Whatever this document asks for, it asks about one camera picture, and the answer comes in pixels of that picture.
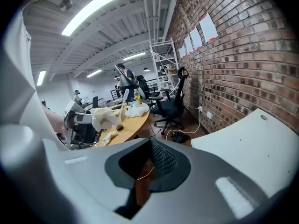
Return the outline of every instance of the bottle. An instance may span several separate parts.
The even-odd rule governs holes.
[[[134,99],[136,100],[136,102],[139,102],[139,104],[142,104],[140,94],[137,89],[134,89]]]

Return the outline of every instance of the floor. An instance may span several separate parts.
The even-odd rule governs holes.
[[[171,129],[179,129],[177,126],[170,126],[165,130],[165,135],[161,135],[160,129],[163,129],[162,127],[154,127],[155,120],[161,119],[160,115],[154,115],[150,114],[148,123],[143,126],[142,129],[139,130],[138,136],[140,138],[146,138],[150,137],[152,135],[156,134],[156,138],[159,139],[166,139],[166,134],[168,133],[169,130]],[[184,132],[194,132],[198,128],[198,122],[195,120],[195,118],[190,115],[187,111],[184,112],[183,116],[181,117],[181,122],[184,125]],[[171,140],[171,134],[173,131],[170,131],[167,140]],[[206,135],[206,133],[199,128],[196,133],[188,133],[191,139],[201,137]],[[184,144],[186,146],[191,147],[191,140],[186,141]],[[153,164],[151,161],[148,161],[148,163],[145,165],[143,171],[141,172],[139,178],[144,177],[147,175],[151,169],[153,168]],[[148,187],[149,184],[155,179],[155,169],[151,171],[151,173],[146,176],[145,178],[142,178],[140,180],[136,181],[136,199],[137,199],[137,204],[140,206],[143,206],[146,201],[149,199],[150,194],[148,192]]]

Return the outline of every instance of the fluorescent light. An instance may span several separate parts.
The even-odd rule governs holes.
[[[126,60],[132,59],[132,58],[134,58],[134,57],[137,57],[137,56],[143,56],[143,55],[145,55],[145,52],[143,52],[143,53],[139,53],[139,54],[136,54],[136,55],[133,55],[133,56],[129,56],[129,57],[127,57],[127,58],[124,58],[123,60],[126,61]]]
[[[102,71],[102,70],[97,70],[97,71],[91,73],[90,75],[88,75],[87,77],[88,77],[88,78],[89,78],[89,77],[92,77],[92,76],[94,76],[94,75],[100,73],[101,71]]]
[[[38,80],[37,80],[37,86],[42,85],[43,79],[44,79],[45,75],[46,75],[46,71],[45,70],[39,72],[39,77],[38,77]]]
[[[66,26],[62,35],[70,36],[73,31],[91,14],[93,14],[100,7],[106,5],[112,0],[93,0],[88,3],[77,15],[70,21],[70,23]]]

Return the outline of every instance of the paper sign on wall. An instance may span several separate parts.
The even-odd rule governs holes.
[[[179,52],[179,56],[181,58],[183,58],[184,56],[186,56],[186,50],[185,50],[184,46],[182,46],[180,49],[178,49],[178,52]]]
[[[196,28],[194,28],[191,32],[190,32],[190,36],[192,38],[193,41],[193,45],[195,49],[199,49],[202,47],[202,41],[201,41],[201,37],[199,35],[199,32]]]
[[[186,48],[187,48],[187,53],[188,54],[192,53],[193,52],[193,47],[192,47],[189,35],[185,38],[185,44],[186,44]]]
[[[218,33],[216,30],[216,27],[212,21],[212,18],[210,17],[210,14],[207,13],[203,19],[199,21],[202,32],[204,33],[204,37],[206,42],[212,42],[216,40],[216,37],[218,37]]]

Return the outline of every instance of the person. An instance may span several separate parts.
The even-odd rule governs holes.
[[[6,102],[1,104],[0,124],[20,124],[30,127],[44,139],[53,140],[58,149],[65,150],[55,132],[67,135],[63,116],[59,116],[41,105],[33,80],[30,61],[31,36],[27,32],[22,10],[27,0],[13,16],[0,46],[2,60],[0,85]]]
[[[123,64],[117,64],[118,68],[121,70],[121,72],[129,78],[130,81],[132,81],[134,84],[139,85],[137,76],[134,72],[132,72],[130,69],[126,69]]]
[[[137,76],[134,72],[132,72],[130,69],[126,69],[123,64],[117,64],[118,68],[121,70],[121,72],[130,80],[132,81],[133,85],[128,87],[129,94],[127,98],[127,102],[134,101],[134,89],[139,87],[139,81],[137,79]]]
[[[80,92],[78,90],[75,90],[74,96],[73,96],[73,101],[75,101],[79,106],[82,106],[82,98],[79,97]]]
[[[47,107],[47,104],[46,104],[45,100],[42,100],[42,105],[45,106],[49,110],[49,108]]]

